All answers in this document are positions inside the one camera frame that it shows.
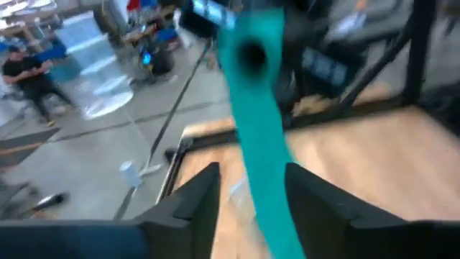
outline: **black shirt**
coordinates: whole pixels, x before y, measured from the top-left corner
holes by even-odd
[[[42,62],[35,58],[24,57],[21,61],[7,60],[2,66],[3,74],[5,76],[18,76],[23,71],[30,71],[33,68],[39,68]],[[26,79],[17,81],[16,85],[23,90],[27,91],[28,88],[38,87],[41,84],[49,84],[49,80],[45,74],[31,76]]]

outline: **wooden board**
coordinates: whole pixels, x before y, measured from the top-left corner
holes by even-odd
[[[303,167],[403,219],[460,219],[460,145],[416,108],[297,130],[287,139]],[[213,161],[222,176],[213,258],[268,258],[229,201],[245,170],[238,145],[187,154],[175,187]]]

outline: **transparent plastic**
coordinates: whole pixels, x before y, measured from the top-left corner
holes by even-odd
[[[63,21],[63,28],[55,30],[56,36],[67,47],[74,47],[101,35],[93,12],[86,12]]]
[[[85,119],[113,112],[131,100],[130,78],[121,71],[116,53],[107,35],[98,28],[93,12],[66,19],[63,28],[55,32],[67,49],[67,63],[61,65],[78,73],[75,76],[61,72],[59,76],[67,80],[57,81]]]
[[[251,191],[247,178],[243,178],[232,186],[229,194],[229,202],[233,204],[236,216],[248,237],[252,242],[259,245],[265,244],[265,239],[257,224],[256,211],[252,202]]]

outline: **blue light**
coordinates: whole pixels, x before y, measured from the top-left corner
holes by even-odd
[[[149,53],[144,53],[144,55],[142,55],[142,64],[149,65],[151,60],[152,56]]]

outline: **black pole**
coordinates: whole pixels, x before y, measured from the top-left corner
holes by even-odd
[[[414,0],[412,40],[406,70],[402,104],[414,104],[420,97],[425,76],[426,54],[429,46],[431,27],[436,17],[436,0]]]
[[[395,44],[389,47],[383,56],[373,65],[366,73],[355,83],[350,92],[335,106],[332,106],[324,116],[326,118],[338,117],[340,114],[347,112],[353,107],[354,101],[358,95],[375,79],[376,76],[385,68],[388,63],[392,62],[400,51],[410,41],[410,31],[414,27],[413,20],[409,19],[408,24],[402,31],[400,37],[396,40]]]

